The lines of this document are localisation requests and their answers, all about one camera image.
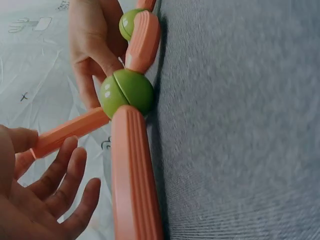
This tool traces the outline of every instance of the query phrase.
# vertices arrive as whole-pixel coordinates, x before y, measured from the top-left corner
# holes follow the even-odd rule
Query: printed drawing on mat
[[[41,17],[39,21],[30,21],[29,18],[20,18],[13,22],[9,27],[9,33],[16,34],[23,31],[25,28],[32,28],[33,31],[44,31],[51,23],[51,17]]]

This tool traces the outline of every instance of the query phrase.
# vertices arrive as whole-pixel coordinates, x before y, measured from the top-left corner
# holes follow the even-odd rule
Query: black doodle
[[[27,97],[26,97],[26,95],[28,94],[28,92],[26,92],[25,94],[21,94],[22,95],[22,98],[21,98],[21,100],[20,100],[20,102],[22,102],[24,99],[28,99]]]
[[[103,141],[101,143],[101,149],[103,150],[104,147],[108,150],[109,148],[111,148],[111,136],[108,137],[108,140]]]
[[[69,0],[63,0],[60,6],[57,8],[58,11],[68,10],[69,9]]]

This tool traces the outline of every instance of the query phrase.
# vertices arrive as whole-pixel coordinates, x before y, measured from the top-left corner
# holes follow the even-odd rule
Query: hand
[[[123,68],[128,42],[121,36],[123,11],[118,0],[70,0],[70,58],[80,96],[87,109],[100,106],[93,76],[102,84]]]
[[[36,131],[0,125],[0,239],[75,240],[85,230],[96,209],[101,182],[91,179],[79,206],[69,218],[58,223],[57,219],[75,199],[87,154],[77,147],[76,137],[68,138],[43,176],[23,187],[14,179],[14,174],[19,176],[19,172],[25,170],[21,164],[25,160],[24,154],[15,153],[34,147],[37,139]]]

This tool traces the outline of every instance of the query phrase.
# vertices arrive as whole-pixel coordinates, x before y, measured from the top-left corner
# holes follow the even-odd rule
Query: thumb
[[[0,125],[0,195],[10,194],[14,178],[15,153],[33,147],[38,133],[25,128],[10,129]]]
[[[115,71],[124,67],[103,40],[100,40],[96,46],[91,48],[89,56],[98,63],[106,77],[111,76]]]

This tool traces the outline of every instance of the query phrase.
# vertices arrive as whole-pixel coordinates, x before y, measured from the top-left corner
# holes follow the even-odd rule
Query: fingernail
[[[32,132],[34,132],[35,134],[39,134],[38,130],[36,129],[31,129]]]

